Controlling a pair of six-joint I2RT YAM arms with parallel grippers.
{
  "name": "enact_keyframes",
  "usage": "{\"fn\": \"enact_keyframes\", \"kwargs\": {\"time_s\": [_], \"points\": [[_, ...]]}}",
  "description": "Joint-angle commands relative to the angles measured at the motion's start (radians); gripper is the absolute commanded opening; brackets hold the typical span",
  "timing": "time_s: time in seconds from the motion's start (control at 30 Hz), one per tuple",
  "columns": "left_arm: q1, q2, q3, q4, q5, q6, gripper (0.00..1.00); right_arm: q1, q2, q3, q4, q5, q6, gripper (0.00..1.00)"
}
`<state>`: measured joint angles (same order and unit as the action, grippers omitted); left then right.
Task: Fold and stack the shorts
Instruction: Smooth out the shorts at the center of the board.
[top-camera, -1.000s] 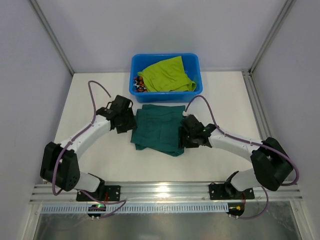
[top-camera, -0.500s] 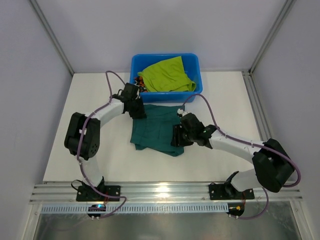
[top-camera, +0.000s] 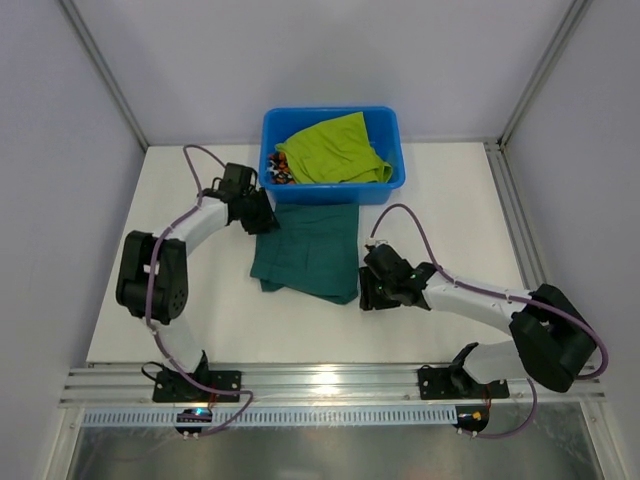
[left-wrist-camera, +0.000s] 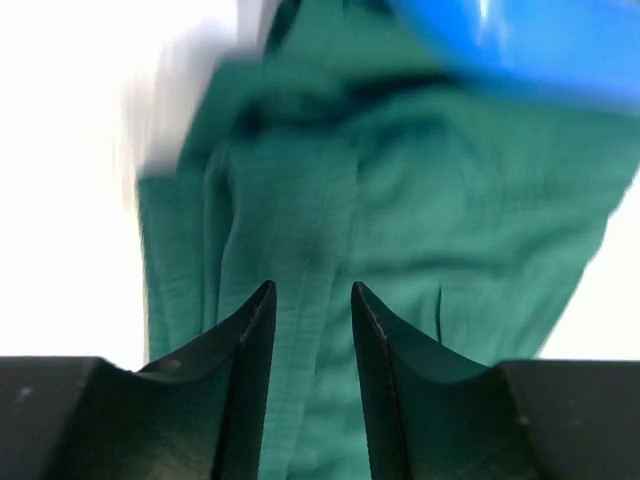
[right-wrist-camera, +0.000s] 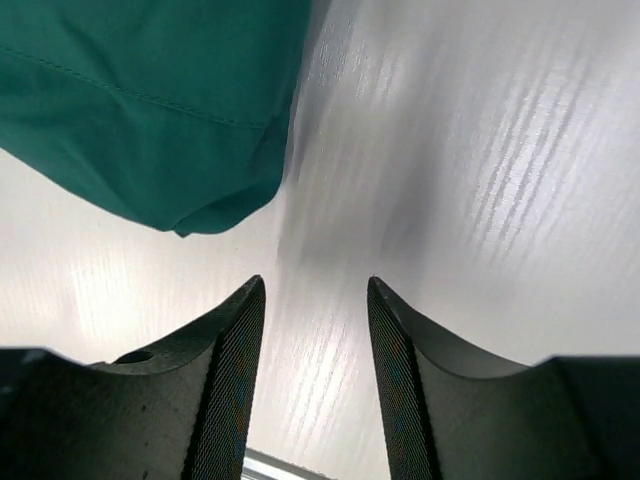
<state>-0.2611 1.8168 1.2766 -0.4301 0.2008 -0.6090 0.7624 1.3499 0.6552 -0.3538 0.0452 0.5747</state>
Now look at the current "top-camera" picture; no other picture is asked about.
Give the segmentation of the dark green shorts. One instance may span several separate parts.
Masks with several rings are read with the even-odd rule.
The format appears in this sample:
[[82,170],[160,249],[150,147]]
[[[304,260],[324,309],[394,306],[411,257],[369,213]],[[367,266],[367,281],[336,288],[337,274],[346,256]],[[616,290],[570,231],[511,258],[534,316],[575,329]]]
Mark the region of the dark green shorts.
[[357,204],[277,204],[280,228],[257,237],[250,276],[264,292],[350,303],[358,297],[359,212]]

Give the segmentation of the lime green shorts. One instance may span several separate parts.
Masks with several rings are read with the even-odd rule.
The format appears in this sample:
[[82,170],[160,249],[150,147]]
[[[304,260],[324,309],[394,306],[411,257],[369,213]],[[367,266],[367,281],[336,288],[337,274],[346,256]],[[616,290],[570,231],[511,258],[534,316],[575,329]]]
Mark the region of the lime green shorts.
[[300,130],[275,152],[286,155],[295,184],[386,183],[393,174],[371,145],[362,112]]

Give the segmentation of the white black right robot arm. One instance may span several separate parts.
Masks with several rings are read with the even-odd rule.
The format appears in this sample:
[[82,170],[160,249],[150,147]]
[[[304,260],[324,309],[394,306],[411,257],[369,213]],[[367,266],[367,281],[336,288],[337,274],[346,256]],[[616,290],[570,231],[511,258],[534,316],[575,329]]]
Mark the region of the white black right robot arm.
[[412,266],[390,245],[367,245],[359,271],[363,311],[416,307],[445,312],[493,327],[504,342],[471,342],[425,380],[431,398],[477,398],[502,381],[530,378],[567,392],[597,344],[588,324],[556,287],[497,291],[466,283],[422,262]]

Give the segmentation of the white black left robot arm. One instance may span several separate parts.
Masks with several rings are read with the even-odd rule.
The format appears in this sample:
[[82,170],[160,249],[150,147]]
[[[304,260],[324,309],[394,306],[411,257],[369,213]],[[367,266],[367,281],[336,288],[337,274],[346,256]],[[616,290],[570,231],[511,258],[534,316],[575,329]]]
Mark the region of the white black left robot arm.
[[195,204],[167,227],[125,237],[117,278],[116,302],[144,321],[163,357],[153,393],[158,403],[203,402],[218,395],[237,399],[235,391],[214,383],[207,354],[186,320],[188,257],[235,221],[249,235],[279,227],[251,167],[229,163],[209,188],[196,187]]

